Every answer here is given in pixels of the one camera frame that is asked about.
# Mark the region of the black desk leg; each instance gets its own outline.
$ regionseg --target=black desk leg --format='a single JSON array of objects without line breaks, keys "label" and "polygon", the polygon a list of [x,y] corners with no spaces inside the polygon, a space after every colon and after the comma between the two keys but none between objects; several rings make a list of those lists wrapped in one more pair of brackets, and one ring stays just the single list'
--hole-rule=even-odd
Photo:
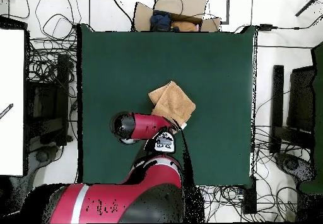
[{"label": "black desk leg", "polygon": [[312,5],[316,1],[318,0],[310,0],[302,9],[300,9],[300,11],[295,16],[299,17],[310,5]]},{"label": "black desk leg", "polygon": [[284,101],[284,66],[274,66],[273,93],[271,102],[271,130],[269,138],[269,153],[279,153],[281,139],[276,137],[275,127],[283,126]]}]

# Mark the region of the tan towel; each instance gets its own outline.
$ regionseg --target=tan towel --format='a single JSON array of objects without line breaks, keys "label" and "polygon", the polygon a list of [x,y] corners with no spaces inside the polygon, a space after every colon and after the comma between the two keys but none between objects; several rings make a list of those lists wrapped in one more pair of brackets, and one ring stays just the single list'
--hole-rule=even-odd
[{"label": "tan towel", "polygon": [[173,81],[150,92],[148,96],[155,105],[152,115],[164,116],[171,122],[175,119],[180,126],[189,120],[196,107]]}]

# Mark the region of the black cord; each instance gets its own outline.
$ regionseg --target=black cord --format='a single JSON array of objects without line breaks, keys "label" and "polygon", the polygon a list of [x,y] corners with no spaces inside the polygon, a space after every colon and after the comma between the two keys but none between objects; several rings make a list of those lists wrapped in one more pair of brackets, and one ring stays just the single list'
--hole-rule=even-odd
[{"label": "black cord", "polygon": [[274,27],[273,29],[285,29],[285,30],[301,30],[301,29],[309,29],[312,27],[315,23],[318,23],[318,20],[321,20],[323,18],[323,15],[320,15],[317,17],[317,19],[309,26],[307,27],[291,27],[291,28],[284,28],[284,27]]},{"label": "black cord", "polygon": [[28,7],[28,14],[27,14],[26,17],[20,17],[20,16],[10,15],[10,14],[3,14],[3,15],[0,15],[0,16],[8,16],[8,17],[11,16],[11,17],[19,18],[19,19],[27,19],[29,17],[29,15],[30,15],[30,8],[29,8],[29,2],[28,2],[28,0],[26,0],[26,2],[27,2],[27,7]]},{"label": "black cord", "polygon": [[277,191],[277,194],[276,194],[276,203],[277,203],[277,209],[278,209],[278,212],[280,214],[280,216],[283,218],[283,220],[285,222],[288,222],[287,218],[285,218],[282,213],[281,213],[281,208],[279,207],[279,201],[278,201],[278,194],[282,191],[282,190],[285,190],[285,189],[290,189],[290,190],[293,190],[295,191],[297,194],[299,193],[298,190],[292,188],[292,187],[289,187],[289,186],[286,186],[286,187],[283,187],[283,188],[280,188],[278,191]]},{"label": "black cord", "polygon": [[178,17],[179,17],[180,15],[182,15],[182,13],[183,13],[183,9],[184,9],[184,3],[183,3],[183,0],[180,0],[180,2],[182,3],[182,10],[180,11],[180,14],[178,15]]},{"label": "black cord", "polygon": [[131,31],[135,32],[136,31],[136,27],[134,26],[134,21],[131,20],[131,18],[129,17],[129,15],[120,7],[120,5],[118,4],[118,2],[116,0],[114,0],[114,3],[118,6],[118,8],[128,17],[128,19],[131,22]]},{"label": "black cord", "polygon": [[256,110],[255,114],[257,114],[258,110],[259,110],[263,105],[265,105],[266,103],[270,102],[272,98],[273,98],[273,97],[271,97],[269,100],[267,100],[267,101],[266,101],[266,102],[264,102],[262,105],[260,105],[260,106],[258,107],[258,109]]},{"label": "black cord", "polygon": [[78,100],[75,100],[74,103],[72,103],[72,100],[71,98],[69,99],[69,101],[71,102],[71,110],[69,111],[69,122],[71,123],[71,127],[72,127],[72,132],[74,134],[74,137],[76,138],[76,140],[78,140],[78,137],[75,135],[75,132],[74,132],[74,128],[73,128],[73,122],[71,120],[71,116],[72,116],[72,113],[73,111],[75,111],[77,109],[77,106],[75,108],[75,104]]}]

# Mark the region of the desk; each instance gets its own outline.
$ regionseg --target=desk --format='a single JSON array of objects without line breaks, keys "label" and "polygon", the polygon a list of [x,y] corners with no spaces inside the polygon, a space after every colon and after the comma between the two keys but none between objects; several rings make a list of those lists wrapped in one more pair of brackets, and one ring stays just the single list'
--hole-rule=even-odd
[{"label": "desk", "polygon": [[[196,184],[250,185],[254,33],[253,27],[238,34],[91,32],[82,25],[83,182],[126,178],[141,144],[120,144],[110,118],[123,110],[150,114],[148,93],[173,80],[196,104],[184,129]],[[176,138],[181,162],[182,140]]]}]

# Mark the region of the cardboard box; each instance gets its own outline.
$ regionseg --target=cardboard box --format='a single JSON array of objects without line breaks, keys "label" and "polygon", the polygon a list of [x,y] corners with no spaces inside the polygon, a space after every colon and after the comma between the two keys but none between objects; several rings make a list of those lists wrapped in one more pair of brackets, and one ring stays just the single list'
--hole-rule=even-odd
[{"label": "cardboard box", "polygon": [[166,11],[172,14],[172,21],[189,21],[199,25],[200,32],[218,32],[221,18],[205,19],[203,14],[207,0],[155,0],[151,9],[140,2],[136,3],[134,26],[137,31],[150,31],[150,18],[153,10]]}]

